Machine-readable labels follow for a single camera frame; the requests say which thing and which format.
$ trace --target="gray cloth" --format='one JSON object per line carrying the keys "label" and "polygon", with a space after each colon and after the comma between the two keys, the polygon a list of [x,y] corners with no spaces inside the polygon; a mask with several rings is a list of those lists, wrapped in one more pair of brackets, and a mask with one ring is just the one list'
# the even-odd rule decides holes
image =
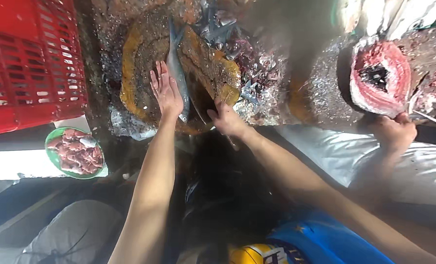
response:
{"label": "gray cloth", "polygon": [[[276,129],[345,187],[379,148],[373,135],[303,125],[283,125]],[[413,142],[397,164],[388,188],[394,201],[436,205],[436,145]]]}
{"label": "gray cloth", "polygon": [[57,264],[90,264],[121,219],[119,212],[102,202],[74,202],[40,231],[14,263],[36,264],[56,252],[62,255],[56,258]]}

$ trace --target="fish tail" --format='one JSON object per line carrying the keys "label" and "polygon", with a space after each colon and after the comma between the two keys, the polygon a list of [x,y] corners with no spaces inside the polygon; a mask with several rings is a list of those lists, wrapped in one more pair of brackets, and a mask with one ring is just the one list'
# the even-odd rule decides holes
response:
{"label": "fish tail", "polygon": [[176,32],[176,27],[174,26],[174,21],[172,16],[169,16],[169,36],[170,36],[170,46],[178,47],[182,36],[184,35],[185,27],[182,27],[179,33]]}

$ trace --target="fish skin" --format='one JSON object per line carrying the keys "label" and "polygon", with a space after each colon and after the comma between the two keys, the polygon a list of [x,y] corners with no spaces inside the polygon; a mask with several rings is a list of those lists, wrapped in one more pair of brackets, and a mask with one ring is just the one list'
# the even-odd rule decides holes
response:
{"label": "fish skin", "polygon": [[179,115],[180,120],[184,123],[188,121],[188,115],[190,113],[190,98],[189,91],[187,89],[186,76],[182,65],[180,64],[179,57],[177,55],[177,48],[179,47],[180,40],[184,35],[184,28],[176,34],[174,22],[172,17],[169,17],[169,32],[170,32],[170,49],[167,55],[167,68],[169,69],[169,75],[174,77],[179,88],[182,101],[184,102],[184,109]]}

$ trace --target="fish head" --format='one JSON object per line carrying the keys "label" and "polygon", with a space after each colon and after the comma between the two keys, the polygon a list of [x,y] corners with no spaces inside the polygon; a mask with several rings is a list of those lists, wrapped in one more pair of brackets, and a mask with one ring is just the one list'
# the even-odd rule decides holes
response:
{"label": "fish head", "polygon": [[180,114],[179,118],[182,120],[182,122],[187,123],[188,118],[184,114]]}

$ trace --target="red plastic crate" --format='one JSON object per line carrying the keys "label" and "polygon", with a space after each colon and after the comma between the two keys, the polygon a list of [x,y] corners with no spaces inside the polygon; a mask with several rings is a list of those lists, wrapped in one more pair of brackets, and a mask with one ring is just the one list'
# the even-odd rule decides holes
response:
{"label": "red plastic crate", "polygon": [[0,133],[84,114],[71,0],[0,0]]}

